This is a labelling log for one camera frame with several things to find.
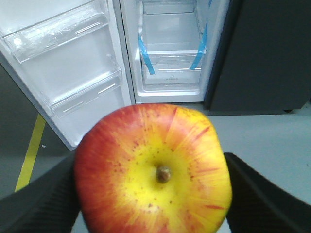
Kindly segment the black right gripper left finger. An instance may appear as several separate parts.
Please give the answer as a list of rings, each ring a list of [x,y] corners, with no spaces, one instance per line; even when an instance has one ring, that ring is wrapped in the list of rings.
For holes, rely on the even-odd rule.
[[[80,212],[71,155],[21,190],[1,199],[2,233],[69,233]]]

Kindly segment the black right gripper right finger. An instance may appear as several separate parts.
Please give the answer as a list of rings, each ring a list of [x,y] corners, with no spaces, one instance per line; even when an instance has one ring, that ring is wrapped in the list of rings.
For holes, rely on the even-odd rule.
[[[233,233],[309,233],[311,206],[284,191],[233,153],[224,153],[233,191]]]

